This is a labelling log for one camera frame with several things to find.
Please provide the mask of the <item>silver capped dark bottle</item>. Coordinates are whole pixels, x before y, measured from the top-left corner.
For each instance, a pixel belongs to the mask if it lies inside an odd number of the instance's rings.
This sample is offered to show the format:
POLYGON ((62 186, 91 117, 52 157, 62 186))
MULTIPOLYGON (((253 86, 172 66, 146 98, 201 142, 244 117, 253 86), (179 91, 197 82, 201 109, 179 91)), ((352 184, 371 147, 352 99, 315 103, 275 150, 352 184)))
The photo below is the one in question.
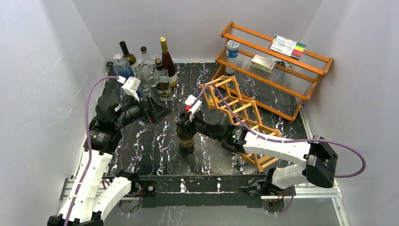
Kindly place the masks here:
POLYGON ((190 155, 194 152, 194 136, 183 134, 177 134, 178 141, 179 141, 179 149, 185 155, 190 155))

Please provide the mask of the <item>clear bottle rack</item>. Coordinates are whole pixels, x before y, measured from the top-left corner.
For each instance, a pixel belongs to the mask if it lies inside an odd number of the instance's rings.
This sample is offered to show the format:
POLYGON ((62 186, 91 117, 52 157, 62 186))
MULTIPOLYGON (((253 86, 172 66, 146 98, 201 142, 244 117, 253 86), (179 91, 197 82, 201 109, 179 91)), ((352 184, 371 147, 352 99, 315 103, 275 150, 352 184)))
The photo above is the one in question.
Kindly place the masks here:
POLYGON ((147 77, 144 76, 141 67, 139 65, 136 65, 133 72, 135 77, 140 80, 140 85, 137 92, 141 99, 146 100, 147 97, 152 97, 152 88, 150 87, 147 77))
POLYGON ((161 101, 171 101, 172 93, 169 86, 168 70, 163 68, 160 58, 155 59, 156 70, 154 71, 154 79, 156 88, 161 101))

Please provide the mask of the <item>clear bottle bottom rack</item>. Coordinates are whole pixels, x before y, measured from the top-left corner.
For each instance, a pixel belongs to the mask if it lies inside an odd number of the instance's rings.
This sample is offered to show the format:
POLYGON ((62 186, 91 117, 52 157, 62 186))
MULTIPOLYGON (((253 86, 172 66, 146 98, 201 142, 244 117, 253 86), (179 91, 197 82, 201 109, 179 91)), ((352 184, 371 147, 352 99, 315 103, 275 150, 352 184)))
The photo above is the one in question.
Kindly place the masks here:
POLYGON ((139 65, 136 65, 133 72, 135 77, 140 80, 140 85, 137 92, 141 99, 146 100, 147 97, 152 97, 152 88, 150 87, 147 77, 144 76, 141 67, 139 65))

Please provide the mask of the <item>clear glass bottle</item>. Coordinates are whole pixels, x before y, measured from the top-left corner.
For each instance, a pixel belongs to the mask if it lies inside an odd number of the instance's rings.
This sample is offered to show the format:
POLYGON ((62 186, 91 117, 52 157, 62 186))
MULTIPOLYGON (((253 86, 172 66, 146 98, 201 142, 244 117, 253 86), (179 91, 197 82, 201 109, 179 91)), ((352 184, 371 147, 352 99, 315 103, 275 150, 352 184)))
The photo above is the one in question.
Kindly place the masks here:
POLYGON ((142 46, 140 48, 142 53, 142 61, 140 63, 142 73, 148 80, 148 83, 151 87, 156 87, 155 79, 154 79, 154 71, 156 69, 155 61, 149 57, 147 54, 147 48, 142 46))

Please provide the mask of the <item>dark red wine bottle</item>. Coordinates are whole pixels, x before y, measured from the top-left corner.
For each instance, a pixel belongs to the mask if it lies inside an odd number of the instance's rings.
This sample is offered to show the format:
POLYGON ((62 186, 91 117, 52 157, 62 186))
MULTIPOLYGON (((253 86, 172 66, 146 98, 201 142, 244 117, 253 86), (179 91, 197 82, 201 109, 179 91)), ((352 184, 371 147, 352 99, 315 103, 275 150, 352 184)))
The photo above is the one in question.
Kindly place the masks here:
POLYGON ((160 45, 162 51, 162 65, 168 71, 169 86, 175 87, 177 85, 177 72, 173 59, 168 51, 167 40, 165 37, 160 38, 160 45))

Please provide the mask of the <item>green wine bottle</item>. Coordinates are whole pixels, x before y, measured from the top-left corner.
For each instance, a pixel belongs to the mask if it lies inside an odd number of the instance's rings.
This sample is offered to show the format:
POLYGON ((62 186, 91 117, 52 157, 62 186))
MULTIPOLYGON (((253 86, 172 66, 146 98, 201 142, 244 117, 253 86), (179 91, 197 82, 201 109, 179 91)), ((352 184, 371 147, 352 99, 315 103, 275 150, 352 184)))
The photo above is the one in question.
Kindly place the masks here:
POLYGON ((119 46, 120 46, 120 48, 122 50, 123 57, 127 58, 128 61, 129 61, 130 66, 134 68, 135 64, 137 63, 136 57, 129 52, 129 50, 127 48, 127 45, 126 45, 126 42, 123 41, 123 40, 120 41, 119 42, 119 46))

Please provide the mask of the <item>blue square bottle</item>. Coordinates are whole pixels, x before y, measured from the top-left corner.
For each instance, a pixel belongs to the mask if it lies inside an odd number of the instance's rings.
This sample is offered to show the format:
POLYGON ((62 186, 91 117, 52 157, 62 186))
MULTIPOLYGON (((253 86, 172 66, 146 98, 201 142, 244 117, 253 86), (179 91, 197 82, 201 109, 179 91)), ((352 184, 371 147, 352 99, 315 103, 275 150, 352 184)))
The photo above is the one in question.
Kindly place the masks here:
POLYGON ((134 72, 127 58, 123 57, 121 54, 115 54, 113 59, 112 67, 117 76, 121 76, 125 79, 134 77, 134 72))

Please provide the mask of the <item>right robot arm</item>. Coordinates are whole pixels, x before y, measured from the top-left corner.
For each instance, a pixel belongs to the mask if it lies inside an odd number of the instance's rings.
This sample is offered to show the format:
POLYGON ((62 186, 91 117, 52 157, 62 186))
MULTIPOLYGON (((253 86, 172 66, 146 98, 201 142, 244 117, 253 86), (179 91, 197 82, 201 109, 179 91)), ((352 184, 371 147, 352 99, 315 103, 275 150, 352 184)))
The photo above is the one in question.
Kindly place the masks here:
POLYGON ((277 195, 290 186, 306 182, 322 188, 334 185, 338 156, 323 138, 300 142, 250 131, 243 125, 230 123, 228 116, 218 110, 206 114, 199 111, 194 115, 183 111, 176 125, 187 138, 200 133, 220 142, 231 153, 261 154, 292 163, 269 169, 265 181, 250 185, 249 191, 277 195))

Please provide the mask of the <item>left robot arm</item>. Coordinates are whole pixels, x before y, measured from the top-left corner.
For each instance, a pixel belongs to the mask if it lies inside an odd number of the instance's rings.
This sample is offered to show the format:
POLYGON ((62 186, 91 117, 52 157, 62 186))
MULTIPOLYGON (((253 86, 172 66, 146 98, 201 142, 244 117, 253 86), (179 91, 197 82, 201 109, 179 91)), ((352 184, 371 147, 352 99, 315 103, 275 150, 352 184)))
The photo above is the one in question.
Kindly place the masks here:
POLYGON ((100 195, 97 191, 122 139, 121 129, 140 119, 158 124, 169 113, 170 109, 152 97, 100 96, 96 115, 87 125, 86 150, 72 190, 59 213, 49 217, 47 225, 102 226, 123 196, 137 195, 142 189, 138 174, 128 170, 121 170, 100 195))

